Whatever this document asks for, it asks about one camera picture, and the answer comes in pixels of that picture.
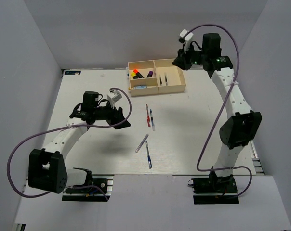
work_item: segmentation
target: wooden organizer tray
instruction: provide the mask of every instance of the wooden organizer tray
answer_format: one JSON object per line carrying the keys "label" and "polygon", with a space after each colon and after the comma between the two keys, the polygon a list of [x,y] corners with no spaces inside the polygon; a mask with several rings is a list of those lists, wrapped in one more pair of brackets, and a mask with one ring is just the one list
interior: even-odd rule
{"label": "wooden organizer tray", "polygon": [[[168,94],[184,92],[186,83],[183,72],[180,68],[172,65],[173,59],[158,59],[140,62],[129,62],[128,70],[130,74],[131,96]],[[133,70],[137,69],[144,78],[133,79]],[[149,71],[153,71],[153,76],[147,78]],[[135,86],[147,85],[147,88],[134,89]]]}

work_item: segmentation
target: red pen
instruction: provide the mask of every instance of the red pen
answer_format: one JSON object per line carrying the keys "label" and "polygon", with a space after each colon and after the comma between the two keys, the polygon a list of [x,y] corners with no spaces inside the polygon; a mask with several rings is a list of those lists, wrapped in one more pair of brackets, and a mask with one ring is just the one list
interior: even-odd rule
{"label": "red pen", "polygon": [[151,127],[149,109],[147,107],[147,104],[146,104],[146,113],[147,113],[147,125],[148,125],[148,127]]}

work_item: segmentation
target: gray wall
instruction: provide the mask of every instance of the gray wall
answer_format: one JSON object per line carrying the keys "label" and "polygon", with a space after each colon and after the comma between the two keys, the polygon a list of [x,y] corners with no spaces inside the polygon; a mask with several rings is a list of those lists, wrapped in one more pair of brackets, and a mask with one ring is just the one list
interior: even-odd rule
{"label": "gray wall", "polygon": [[269,0],[241,52],[240,87],[263,121],[255,138],[291,223],[291,0]]}
{"label": "gray wall", "polygon": [[[61,71],[22,0],[0,0],[0,231],[11,230],[20,197],[6,177],[6,162],[21,139],[45,130],[61,81]],[[22,189],[29,152],[26,143],[12,163]]]}
{"label": "gray wall", "polygon": [[[117,68],[128,61],[173,58],[178,35],[203,23],[228,28],[239,48],[267,0],[25,0],[60,67]],[[195,38],[201,42],[201,29]],[[222,33],[224,53],[235,57]]]}

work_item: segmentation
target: wooden box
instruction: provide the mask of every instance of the wooden box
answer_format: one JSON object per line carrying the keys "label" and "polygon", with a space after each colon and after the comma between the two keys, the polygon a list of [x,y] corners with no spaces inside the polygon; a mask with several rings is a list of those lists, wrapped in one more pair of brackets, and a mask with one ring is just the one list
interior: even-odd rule
{"label": "wooden box", "polygon": [[[158,59],[140,62],[129,62],[131,96],[155,95],[184,92],[186,83],[180,68],[172,65],[173,59]],[[133,79],[133,70],[137,69],[144,78]],[[153,76],[147,78],[149,71]],[[146,88],[134,89],[136,86],[146,85]]]}

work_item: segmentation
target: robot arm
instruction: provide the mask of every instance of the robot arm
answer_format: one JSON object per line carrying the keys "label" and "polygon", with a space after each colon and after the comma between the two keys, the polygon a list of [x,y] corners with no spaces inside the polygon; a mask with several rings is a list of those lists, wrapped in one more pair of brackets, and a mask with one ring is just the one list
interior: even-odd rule
{"label": "robot arm", "polygon": [[[41,150],[34,149],[29,156],[28,183],[32,188],[42,189],[53,193],[61,193],[65,187],[88,185],[92,181],[92,173],[87,169],[66,169],[64,161],[79,138],[88,131],[86,125],[96,120],[106,120],[109,125],[115,125],[124,120],[122,108],[117,110],[115,102],[122,98],[118,91],[107,95],[106,106],[99,106],[100,94],[87,91],[83,102],[79,103],[70,115],[66,126],[82,125],[62,130],[50,143]],[[115,126],[115,129],[130,127],[130,123]]]}
{"label": "robot arm", "polygon": [[[192,33],[186,36],[189,36],[187,39],[182,38],[183,34],[186,35],[187,31],[183,30],[180,34],[179,41],[183,43],[183,48],[178,51],[178,56],[172,64],[182,70],[189,70],[194,64],[203,66],[224,101],[233,83],[234,71],[229,57],[221,56],[219,34],[204,34],[201,51],[195,51]],[[206,186],[204,192],[215,192],[226,188],[231,183],[232,168],[235,166],[238,155],[255,137],[262,120],[260,112],[254,112],[251,109],[237,83],[234,84],[225,105],[228,120],[219,131],[222,141],[221,151],[209,175],[208,183],[211,189],[208,190],[209,187]],[[215,171],[218,168],[228,169]]]}

